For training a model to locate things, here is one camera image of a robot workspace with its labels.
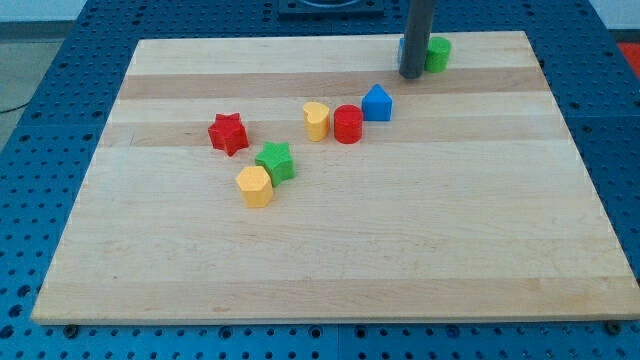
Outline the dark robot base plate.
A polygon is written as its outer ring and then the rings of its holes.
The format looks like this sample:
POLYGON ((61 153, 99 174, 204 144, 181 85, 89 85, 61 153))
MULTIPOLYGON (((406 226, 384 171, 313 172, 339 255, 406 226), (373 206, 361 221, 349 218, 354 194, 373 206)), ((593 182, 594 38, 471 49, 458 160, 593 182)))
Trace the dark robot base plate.
POLYGON ((318 16, 382 15, 383 0, 278 0, 280 19, 318 16))

